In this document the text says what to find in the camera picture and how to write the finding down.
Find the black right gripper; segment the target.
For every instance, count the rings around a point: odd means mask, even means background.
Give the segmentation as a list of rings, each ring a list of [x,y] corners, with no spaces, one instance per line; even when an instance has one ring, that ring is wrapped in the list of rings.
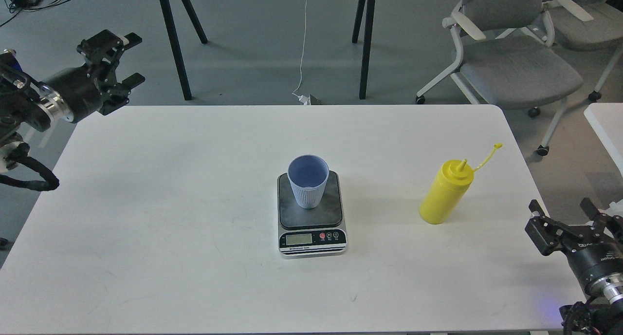
[[[533,199],[528,208],[532,217],[525,231],[541,255],[561,251],[568,260],[583,292],[590,297],[621,297],[622,249],[614,238],[623,237],[622,201],[597,209],[584,197],[580,207],[589,218],[586,225],[569,226],[545,215]]]

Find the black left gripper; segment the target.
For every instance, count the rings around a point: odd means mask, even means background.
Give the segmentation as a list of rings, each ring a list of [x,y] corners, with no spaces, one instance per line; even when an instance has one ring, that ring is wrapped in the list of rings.
[[[84,66],[66,68],[45,79],[38,108],[51,122],[62,118],[75,124],[95,111],[108,115],[126,106],[131,90],[146,78],[134,73],[117,82],[115,70],[124,51],[142,41],[136,33],[118,36],[109,30],[82,40],[76,51],[84,56]]]

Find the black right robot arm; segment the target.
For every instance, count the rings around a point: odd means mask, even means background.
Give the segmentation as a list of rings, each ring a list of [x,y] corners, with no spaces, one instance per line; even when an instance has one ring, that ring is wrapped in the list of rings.
[[[525,231],[544,256],[559,251],[588,299],[559,308],[563,333],[620,335],[623,332],[622,216],[599,211],[589,198],[581,208],[584,225],[568,225],[548,217],[537,200]]]

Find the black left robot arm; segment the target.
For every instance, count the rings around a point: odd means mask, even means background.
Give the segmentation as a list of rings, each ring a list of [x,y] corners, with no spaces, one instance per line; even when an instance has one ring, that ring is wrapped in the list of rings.
[[[103,30],[82,40],[77,51],[84,64],[37,81],[25,73],[16,52],[6,49],[0,56],[0,150],[1,182],[32,191],[53,191],[59,179],[44,164],[29,155],[30,146],[18,133],[22,124],[34,130],[49,130],[63,119],[76,124],[98,112],[108,115],[129,102],[134,87],[145,81],[139,73],[118,81],[116,69],[122,54],[138,46],[135,33],[118,36]]]

